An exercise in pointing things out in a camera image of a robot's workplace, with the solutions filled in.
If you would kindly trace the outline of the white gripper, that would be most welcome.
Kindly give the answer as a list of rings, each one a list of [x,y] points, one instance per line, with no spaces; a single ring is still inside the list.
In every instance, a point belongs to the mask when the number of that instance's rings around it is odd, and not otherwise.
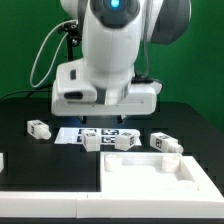
[[[157,95],[162,90],[162,84],[156,80],[134,78],[134,66],[121,72],[100,71],[80,59],[58,66],[56,78],[63,68],[78,68],[86,80],[96,89],[95,102],[70,102],[61,100],[56,89],[56,79],[53,84],[51,111],[56,116],[80,116],[81,124],[87,124],[86,116],[117,116],[118,123],[124,124],[128,115],[148,115],[155,111]]]

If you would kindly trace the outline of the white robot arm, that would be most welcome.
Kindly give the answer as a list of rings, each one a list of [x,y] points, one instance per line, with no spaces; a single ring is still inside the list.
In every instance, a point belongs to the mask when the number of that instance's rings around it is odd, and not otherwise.
[[[83,57],[57,67],[56,116],[149,115],[162,84],[134,71],[140,43],[171,44],[187,30],[190,0],[60,0],[76,21]]]

